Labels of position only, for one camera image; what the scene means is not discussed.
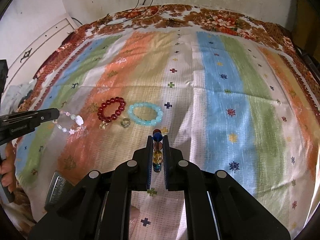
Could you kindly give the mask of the left hand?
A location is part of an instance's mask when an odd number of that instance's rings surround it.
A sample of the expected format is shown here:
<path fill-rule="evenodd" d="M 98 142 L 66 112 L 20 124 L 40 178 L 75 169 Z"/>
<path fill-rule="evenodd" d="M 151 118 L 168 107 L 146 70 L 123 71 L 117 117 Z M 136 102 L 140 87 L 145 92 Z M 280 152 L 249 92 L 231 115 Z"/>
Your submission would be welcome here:
<path fill-rule="evenodd" d="M 8 142 L 5 147 L 6 158 L 1 163 L 1 185 L 6 187 L 10 193 L 13 193 L 17 187 L 15 176 L 16 154 L 12 142 Z"/>

